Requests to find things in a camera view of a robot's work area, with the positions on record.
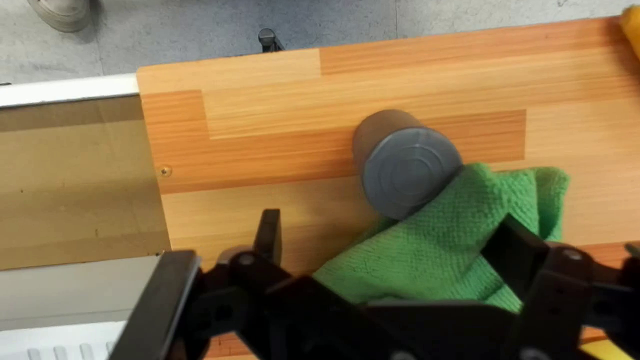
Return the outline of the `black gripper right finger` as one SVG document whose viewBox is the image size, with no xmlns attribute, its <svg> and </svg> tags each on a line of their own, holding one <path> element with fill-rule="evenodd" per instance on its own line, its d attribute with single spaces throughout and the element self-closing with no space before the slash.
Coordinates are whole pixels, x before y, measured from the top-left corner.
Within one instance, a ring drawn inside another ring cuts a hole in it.
<svg viewBox="0 0 640 360">
<path fill-rule="evenodd" d="M 481 258 L 516 297 L 520 312 L 549 306 L 586 314 L 593 296 L 595 262 L 583 250 L 546 241 L 505 215 L 481 248 Z"/>
</svg>

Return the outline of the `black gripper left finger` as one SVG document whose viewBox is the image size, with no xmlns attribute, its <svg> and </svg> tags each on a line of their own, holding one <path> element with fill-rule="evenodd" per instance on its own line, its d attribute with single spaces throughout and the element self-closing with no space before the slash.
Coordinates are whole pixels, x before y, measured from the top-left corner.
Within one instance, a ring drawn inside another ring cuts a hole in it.
<svg viewBox="0 0 640 360">
<path fill-rule="evenodd" d="M 290 279 L 281 268 L 281 211 L 277 208 L 262 211 L 252 245 L 231 256 L 227 275 L 246 293 L 268 293 Z"/>
</svg>

